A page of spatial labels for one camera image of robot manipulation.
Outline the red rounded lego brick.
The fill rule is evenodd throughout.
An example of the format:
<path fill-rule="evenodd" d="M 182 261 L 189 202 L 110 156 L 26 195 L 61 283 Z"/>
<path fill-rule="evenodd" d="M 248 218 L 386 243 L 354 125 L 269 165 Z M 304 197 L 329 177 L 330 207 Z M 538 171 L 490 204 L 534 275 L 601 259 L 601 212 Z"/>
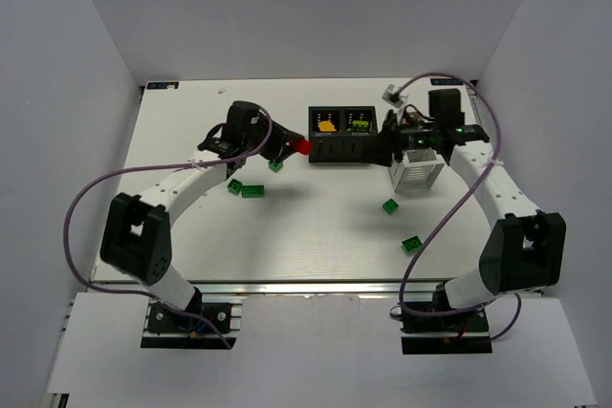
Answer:
<path fill-rule="evenodd" d="M 292 140 L 290 142 L 290 146 L 299 154 L 304 155 L 304 156 L 308 156 L 314 145 L 306 139 L 300 139 L 300 140 Z"/>

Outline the lime long lego brick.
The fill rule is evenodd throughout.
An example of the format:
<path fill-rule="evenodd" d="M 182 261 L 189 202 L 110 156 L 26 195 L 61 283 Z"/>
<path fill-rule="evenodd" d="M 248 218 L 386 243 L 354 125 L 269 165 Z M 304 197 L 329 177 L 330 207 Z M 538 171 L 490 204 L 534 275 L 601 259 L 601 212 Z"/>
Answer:
<path fill-rule="evenodd" d="M 368 133 L 370 123 L 367 120 L 353 120 L 350 126 L 351 133 Z"/>

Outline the orange rounded lego brick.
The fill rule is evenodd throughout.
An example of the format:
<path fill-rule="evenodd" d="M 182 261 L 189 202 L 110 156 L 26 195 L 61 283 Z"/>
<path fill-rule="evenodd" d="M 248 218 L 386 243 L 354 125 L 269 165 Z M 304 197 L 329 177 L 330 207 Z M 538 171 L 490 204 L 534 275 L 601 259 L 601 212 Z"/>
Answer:
<path fill-rule="evenodd" d="M 331 120 L 320 121 L 317 125 L 317 130 L 321 134 L 332 134 L 338 131 L 336 125 Z"/>

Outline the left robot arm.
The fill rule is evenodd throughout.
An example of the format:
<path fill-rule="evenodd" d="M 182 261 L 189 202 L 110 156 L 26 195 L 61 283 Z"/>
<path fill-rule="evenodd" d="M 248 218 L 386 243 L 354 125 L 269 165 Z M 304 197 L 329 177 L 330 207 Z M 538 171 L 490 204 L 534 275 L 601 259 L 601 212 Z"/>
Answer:
<path fill-rule="evenodd" d="M 282 162 L 307 155 L 312 143 L 271 120 L 259 105 L 234 101 L 226 120 L 213 126 L 189 164 L 135 195 L 121 192 L 110 203 L 101 261 L 129 276 L 144 292 L 191 323 L 202 313 L 202 293 L 172 265 L 171 230 L 210 189 L 226 183 L 251 156 Z"/>

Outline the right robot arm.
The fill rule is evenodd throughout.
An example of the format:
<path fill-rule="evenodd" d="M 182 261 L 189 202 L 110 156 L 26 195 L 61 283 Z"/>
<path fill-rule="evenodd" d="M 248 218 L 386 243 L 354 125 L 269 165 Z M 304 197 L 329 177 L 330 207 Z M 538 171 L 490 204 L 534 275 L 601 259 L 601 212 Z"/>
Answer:
<path fill-rule="evenodd" d="M 468 190 L 424 241 L 429 245 L 451 217 L 474 198 L 487 218 L 490 236 L 476 268 L 440 284 L 431 306 L 402 311 L 417 317 L 450 317 L 475 311 L 506 293 L 557 284 L 566 223 L 557 212 L 533 203 L 498 160 L 500 145 L 478 124 L 468 124 L 456 89 L 431 90 L 427 116 L 406 109 L 387 112 L 363 160 L 390 166 L 408 151 L 432 150 L 443 158 Z"/>

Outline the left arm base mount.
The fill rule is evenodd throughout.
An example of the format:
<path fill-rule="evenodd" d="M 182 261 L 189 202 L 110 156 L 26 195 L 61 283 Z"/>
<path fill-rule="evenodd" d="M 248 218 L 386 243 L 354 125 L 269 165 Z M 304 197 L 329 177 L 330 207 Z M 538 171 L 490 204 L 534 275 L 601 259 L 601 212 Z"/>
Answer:
<path fill-rule="evenodd" d="M 212 299 L 203 302 L 200 314 L 232 348 L 240 330 L 242 304 L 237 300 Z M 141 347 L 156 350 L 228 349 L 209 324 L 171 312 L 160 302 L 150 302 L 147 306 Z"/>

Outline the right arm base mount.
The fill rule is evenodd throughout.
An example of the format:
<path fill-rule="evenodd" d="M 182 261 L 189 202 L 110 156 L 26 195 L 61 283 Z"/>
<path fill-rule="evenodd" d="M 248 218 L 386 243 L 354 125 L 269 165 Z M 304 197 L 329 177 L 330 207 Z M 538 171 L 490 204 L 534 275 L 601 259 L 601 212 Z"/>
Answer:
<path fill-rule="evenodd" d="M 407 314 L 399 305 L 389 310 L 401 323 L 404 355 L 491 354 L 489 322 L 483 309 L 446 317 Z"/>

